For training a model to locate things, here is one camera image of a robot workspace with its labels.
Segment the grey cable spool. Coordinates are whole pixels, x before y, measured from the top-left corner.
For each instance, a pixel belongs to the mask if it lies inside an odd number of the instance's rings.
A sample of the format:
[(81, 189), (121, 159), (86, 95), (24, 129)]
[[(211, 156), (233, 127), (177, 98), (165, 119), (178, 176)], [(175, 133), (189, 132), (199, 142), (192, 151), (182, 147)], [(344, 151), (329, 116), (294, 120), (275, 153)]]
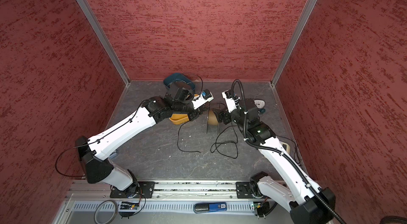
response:
[(208, 111), (207, 111), (207, 125), (206, 125), (206, 133), (209, 132), (216, 132), (216, 134), (219, 134), (219, 129), (220, 125), (219, 122), (215, 116), (214, 113), (214, 108), (211, 107), (211, 105), (208, 105)]

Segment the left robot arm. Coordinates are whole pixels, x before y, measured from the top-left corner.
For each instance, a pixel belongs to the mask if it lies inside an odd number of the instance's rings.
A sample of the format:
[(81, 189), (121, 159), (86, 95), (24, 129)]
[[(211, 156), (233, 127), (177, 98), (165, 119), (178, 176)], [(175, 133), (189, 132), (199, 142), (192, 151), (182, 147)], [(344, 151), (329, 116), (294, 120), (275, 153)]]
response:
[(175, 81), (164, 97), (143, 100), (127, 118), (91, 138), (81, 136), (75, 141), (78, 157), (88, 183), (103, 182), (113, 188), (113, 195), (121, 198), (139, 198), (142, 190), (134, 174), (115, 164), (109, 157), (124, 143), (144, 130), (169, 119), (173, 114), (186, 114), (190, 121), (206, 110), (205, 104), (213, 100), (210, 90), (195, 95), (190, 84)]

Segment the yellow plastic tray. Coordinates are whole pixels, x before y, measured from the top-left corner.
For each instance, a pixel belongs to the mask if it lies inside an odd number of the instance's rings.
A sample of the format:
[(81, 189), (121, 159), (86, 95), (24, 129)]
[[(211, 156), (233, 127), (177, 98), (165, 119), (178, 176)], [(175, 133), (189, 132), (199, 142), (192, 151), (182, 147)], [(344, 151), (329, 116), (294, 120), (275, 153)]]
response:
[(182, 103), (180, 101), (173, 101), (171, 103), (171, 109), (173, 113), (170, 117), (170, 120), (173, 124), (179, 125), (186, 122), (189, 122), (188, 113), (194, 111), (192, 101), (189, 103)]

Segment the teal kitchen scale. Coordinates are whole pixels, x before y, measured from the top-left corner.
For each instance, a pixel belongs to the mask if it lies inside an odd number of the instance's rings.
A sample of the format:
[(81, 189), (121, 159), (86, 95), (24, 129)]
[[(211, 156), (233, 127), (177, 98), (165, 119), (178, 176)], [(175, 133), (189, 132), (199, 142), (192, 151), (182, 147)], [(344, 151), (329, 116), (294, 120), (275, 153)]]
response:
[(261, 114), (265, 113), (266, 102), (264, 100), (254, 100), (255, 106), (258, 108), (258, 112)]

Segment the teal plastic tray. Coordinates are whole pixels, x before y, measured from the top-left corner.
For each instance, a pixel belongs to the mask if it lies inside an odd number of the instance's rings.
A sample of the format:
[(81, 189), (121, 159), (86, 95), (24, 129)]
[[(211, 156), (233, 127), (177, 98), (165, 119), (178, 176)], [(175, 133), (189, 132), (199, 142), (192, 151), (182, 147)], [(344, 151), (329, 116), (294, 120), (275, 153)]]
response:
[(193, 90), (195, 90), (196, 88), (195, 84), (189, 78), (179, 72), (173, 73), (163, 80), (163, 84), (167, 89), (170, 89), (171, 84), (174, 82), (184, 82), (188, 84)]

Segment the beige calculator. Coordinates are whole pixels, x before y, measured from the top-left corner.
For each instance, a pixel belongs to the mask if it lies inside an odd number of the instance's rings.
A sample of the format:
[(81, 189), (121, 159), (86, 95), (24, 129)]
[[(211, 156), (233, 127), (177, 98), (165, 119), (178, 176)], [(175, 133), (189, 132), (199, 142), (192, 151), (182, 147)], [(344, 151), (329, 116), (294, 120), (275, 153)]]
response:
[(283, 149), (287, 152), (287, 154), (290, 155), (291, 150), (290, 145), (285, 142), (281, 142), (280, 144), (282, 145)]

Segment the blue black handheld device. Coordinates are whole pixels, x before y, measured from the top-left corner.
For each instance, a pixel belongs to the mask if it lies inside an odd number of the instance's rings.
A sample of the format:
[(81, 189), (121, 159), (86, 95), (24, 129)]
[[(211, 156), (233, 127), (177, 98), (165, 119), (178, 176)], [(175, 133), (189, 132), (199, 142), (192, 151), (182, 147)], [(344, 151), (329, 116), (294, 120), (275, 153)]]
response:
[(196, 214), (200, 213), (212, 213), (212, 212), (223, 212), (227, 210), (226, 202), (215, 202), (215, 203), (196, 203), (193, 207), (193, 211)]

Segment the right corner aluminium profile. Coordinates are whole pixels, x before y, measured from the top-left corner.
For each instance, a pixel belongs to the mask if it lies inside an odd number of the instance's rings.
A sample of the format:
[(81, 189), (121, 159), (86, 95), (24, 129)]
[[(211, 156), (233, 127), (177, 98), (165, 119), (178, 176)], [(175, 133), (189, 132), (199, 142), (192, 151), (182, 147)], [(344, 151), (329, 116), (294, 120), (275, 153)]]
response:
[(294, 28), (294, 31), (289, 39), (285, 52), (283, 53), (282, 59), (273, 75), (273, 78), (271, 80), (271, 87), (276, 87), (278, 80), (281, 77), (283, 70), (291, 57), (291, 53), (293, 52), (302, 32), (307, 24), (307, 21), (308, 21), (309, 17), (311, 16), (311, 13), (313, 12), (313, 9), (314, 9), (317, 1), (318, 0), (307, 0), (306, 1), (305, 5), (303, 7), (303, 10), (300, 14), (300, 17)]

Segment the corner aluminium profile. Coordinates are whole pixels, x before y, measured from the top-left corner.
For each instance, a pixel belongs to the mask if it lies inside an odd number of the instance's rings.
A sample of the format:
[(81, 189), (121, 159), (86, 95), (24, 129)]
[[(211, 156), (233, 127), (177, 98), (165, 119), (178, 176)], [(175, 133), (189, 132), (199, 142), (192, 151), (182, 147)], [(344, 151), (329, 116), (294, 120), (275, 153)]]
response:
[(281, 77), (283, 70), (291, 57), (291, 53), (293, 52), (302, 32), (307, 24), (307, 21), (308, 21), (309, 17), (311, 16), (311, 13), (313, 12), (313, 9), (314, 9), (317, 1), (318, 0), (307, 0), (306, 1), (305, 5), (303, 7), (303, 10), (300, 14), (300, 17), (294, 28), (294, 31), (289, 39), (285, 52), (283, 53), (282, 59), (273, 75), (273, 78), (271, 80), (271, 87), (276, 87), (278, 80)]
[(111, 45), (108, 37), (106, 36), (101, 24), (98, 22), (89, 2), (87, 0), (76, 0), (80, 9), (82, 10), (83, 14), (85, 15), (86, 19), (88, 20), (91, 28), (93, 29), (94, 33), (96, 34), (98, 40), (102, 44), (104, 50), (106, 51), (107, 55), (109, 56), (112, 64), (114, 65), (116, 71), (120, 75), (121, 79), (123, 80), (126, 86), (129, 86), (131, 83), (131, 79), (128, 76), (127, 72), (125, 71), (122, 63), (120, 62), (116, 52), (114, 51), (113, 46)]

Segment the left corner aluminium profile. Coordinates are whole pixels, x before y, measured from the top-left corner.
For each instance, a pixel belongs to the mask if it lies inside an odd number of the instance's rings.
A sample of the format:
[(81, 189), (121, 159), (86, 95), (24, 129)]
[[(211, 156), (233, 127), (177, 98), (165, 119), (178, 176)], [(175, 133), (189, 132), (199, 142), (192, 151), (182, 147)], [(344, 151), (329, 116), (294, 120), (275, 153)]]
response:
[(109, 56), (112, 64), (114, 65), (116, 71), (120, 75), (121, 79), (123, 80), (126, 86), (129, 86), (131, 83), (131, 79), (128, 76), (127, 72), (125, 71), (122, 63), (120, 62), (116, 52), (114, 51), (113, 46), (111, 45), (108, 37), (106, 36), (101, 24), (98, 22), (89, 2), (87, 0), (76, 0), (80, 9), (82, 10), (83, 14), (85, 15), (86, 19), (88, 20), (91, 28), (93, 29), (94, 33), (96, 34), (98, 40), (102, 44), (104, 50), (106, 51), (107, 55)]

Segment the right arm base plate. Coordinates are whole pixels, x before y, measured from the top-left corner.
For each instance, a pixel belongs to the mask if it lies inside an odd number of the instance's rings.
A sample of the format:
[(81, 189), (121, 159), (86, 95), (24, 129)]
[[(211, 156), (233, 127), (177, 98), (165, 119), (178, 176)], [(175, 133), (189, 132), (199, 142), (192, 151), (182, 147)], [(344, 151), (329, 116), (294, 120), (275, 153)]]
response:
[(255, 186), (253, 182), (236, 182), (235, 185), (238, 199), (255, 198)]

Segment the aluminium rail frame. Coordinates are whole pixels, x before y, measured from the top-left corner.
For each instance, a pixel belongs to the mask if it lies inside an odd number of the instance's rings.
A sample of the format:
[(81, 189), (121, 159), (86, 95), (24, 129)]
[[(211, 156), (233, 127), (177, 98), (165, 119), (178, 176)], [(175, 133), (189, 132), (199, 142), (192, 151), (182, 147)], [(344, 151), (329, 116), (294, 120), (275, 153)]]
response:
[[(238, 199), (234, 180), (155, 180), (153, 201), (216, 201), (216, 200), (246, 200)], [(312, 191), (301, 182), (295, 182), (290, 189), (284, 181), (274, 181), (270, 177), (262, 178), (255, 186), (255, 198), (282, 200), (285, 202), (302, 203), (314, 196)], [(103, 200), (110, 198), (111, 185), (106, 183), (89, 184), (85, 180), (74, 180), (64, 199)], [(115, 199), (138, 201), (140, 199)]]

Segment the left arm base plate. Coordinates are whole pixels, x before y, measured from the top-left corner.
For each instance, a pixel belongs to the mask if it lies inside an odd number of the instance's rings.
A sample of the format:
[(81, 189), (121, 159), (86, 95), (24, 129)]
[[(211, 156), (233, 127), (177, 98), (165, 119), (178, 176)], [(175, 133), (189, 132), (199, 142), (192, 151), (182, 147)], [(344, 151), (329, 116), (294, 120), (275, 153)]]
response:
[(153, 181), (134, 182), (128, 188), (119, 190), (116, 187), (111, 187), (110, 198), (112, 199), (140, 199), (145, 197), (150, 199), (154, 192), (156, 183)]

